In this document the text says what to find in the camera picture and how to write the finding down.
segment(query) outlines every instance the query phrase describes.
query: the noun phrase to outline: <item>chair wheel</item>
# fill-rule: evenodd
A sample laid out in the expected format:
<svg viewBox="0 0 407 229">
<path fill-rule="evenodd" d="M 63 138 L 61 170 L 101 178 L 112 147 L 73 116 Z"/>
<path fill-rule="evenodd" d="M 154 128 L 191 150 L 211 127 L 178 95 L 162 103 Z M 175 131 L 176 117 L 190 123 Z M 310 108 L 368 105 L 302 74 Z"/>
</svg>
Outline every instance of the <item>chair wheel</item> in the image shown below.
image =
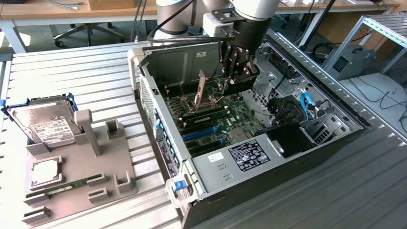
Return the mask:
<svg viewBox="0 0 407 229">
<path fill-rule="evenodd" d="M 56 45 L 59 48 L 64 48 L 64 42 L 63 42 L 63 41 L 56 41 L 56 42 L 55 42 L 55 45 Z"/>
</svg>

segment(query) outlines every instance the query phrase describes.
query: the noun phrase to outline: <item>motherboard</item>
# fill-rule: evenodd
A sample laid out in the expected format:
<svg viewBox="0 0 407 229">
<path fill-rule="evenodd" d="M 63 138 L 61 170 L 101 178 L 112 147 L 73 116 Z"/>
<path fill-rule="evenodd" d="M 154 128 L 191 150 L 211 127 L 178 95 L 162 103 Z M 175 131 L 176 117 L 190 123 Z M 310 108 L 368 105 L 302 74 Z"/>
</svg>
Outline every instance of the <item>motherboard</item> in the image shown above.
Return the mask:
<svg viewBox="0 0 407 229">
<path fill-rule="evenodd" d="M 167 97 L 166 104 L 192 157 L 255 136 L 264 126 L 239 94 L 223 96 L 216 80 L 206 84 L 203 100 L 198 93 Z"/>
</svg>

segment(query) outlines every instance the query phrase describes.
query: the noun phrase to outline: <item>hard drive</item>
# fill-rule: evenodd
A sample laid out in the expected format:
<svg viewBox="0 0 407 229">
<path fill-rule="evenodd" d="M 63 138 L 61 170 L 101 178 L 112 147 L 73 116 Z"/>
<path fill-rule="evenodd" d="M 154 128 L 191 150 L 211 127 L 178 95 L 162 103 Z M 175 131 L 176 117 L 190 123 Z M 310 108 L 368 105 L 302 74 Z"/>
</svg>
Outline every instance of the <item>hard drive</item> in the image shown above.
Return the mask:
<svg viewBox="0 0 407 229">
<path fill-rule="evenodd" d="M 28 99 L 25 103 L 7 105 L 1 110 L 24 131 L 31 144 L 44 142 L 53 148 L 73 143 L 73 136 L 83 133 L 73 121 L 77 108 L 71 93 Z"/>
</svg>

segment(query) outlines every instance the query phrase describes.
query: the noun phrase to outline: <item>green circuit board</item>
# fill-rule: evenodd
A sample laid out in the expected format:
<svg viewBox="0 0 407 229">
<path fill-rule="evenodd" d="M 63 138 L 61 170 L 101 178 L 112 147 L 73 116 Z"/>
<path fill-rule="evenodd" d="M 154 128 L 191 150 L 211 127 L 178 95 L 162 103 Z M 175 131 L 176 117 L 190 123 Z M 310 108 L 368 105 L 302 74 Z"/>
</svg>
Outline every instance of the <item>green circuit board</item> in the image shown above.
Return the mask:
<svg viewBox="0 0 407 229">
<path fill-rule="evenodd" d="M 243 136 L 243 138 L 254 137 L 258 130 L 264 128 L 264 126 L 255 118 L 251 110 L 248 109 L 242 99 L 239 99 L 239 96 L 236 94 L 223 97 L 220 93 L 216 93 L 215 87 L 211 84 L 206 85 L 206 92 L 203 96 L 204 99 L 199 109 L 195 109 L 194 107 L 195 95 L 196 93 L 186 94 L 184 96 L 167 98 L 166 101 L 170 113 L 172 115 L 172 119 L 176 123 L 178 130 L 180 131 L 182 136 L 192 135 L 194 133 L 198 133 L 212 127 L 218 128 L 215 133 L 184 141 L 192 157 L 208 153 L 216 150 L 218 148 L 235 144 L 236 138 L 232 138 L 230 135 L 230 132 L 235 128 L 240 128 L 239 130 L 243 130 L 243 133 L 240 135 Z M 224 108 L 226 106 L 228 107 L 228 114 L 226 114 L 226 111 L 223 110 L 223 118 L 206 122 L 204 127 L 202 129 L 199 128 L 199 125 L 198 128 L 195 126 L 192 126 L 192 128 L 190 127 L 195 131 L 183 134 L 183 131 L 188 130 L 190 128 L 184 128 L 184 123 L 179 119 L 182 116 L 200 114 L 204 111 L 211 111 L 216 108 Z"/>
</svg>

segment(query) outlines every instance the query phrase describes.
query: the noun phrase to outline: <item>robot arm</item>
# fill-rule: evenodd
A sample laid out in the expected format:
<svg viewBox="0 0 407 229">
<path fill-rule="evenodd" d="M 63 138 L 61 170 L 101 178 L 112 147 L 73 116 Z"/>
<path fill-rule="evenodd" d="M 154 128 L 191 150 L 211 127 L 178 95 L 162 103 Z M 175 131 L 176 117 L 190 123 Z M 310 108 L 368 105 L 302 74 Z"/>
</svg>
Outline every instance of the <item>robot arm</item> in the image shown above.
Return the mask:
<svg viewBox="0 0 407 229">
<path fill-rule="evenodd" d="M 159 27 L 151 42 L 216 42 L 223 64 L 223 94 L 250 89 L 259 75 L 254 64 L 279 0 L 158 0 Z M 203 27 L 211 37 L 190 37 L 188 26 Z M 222 31 L 234 36 L 226 37 Z"/>
</svg>

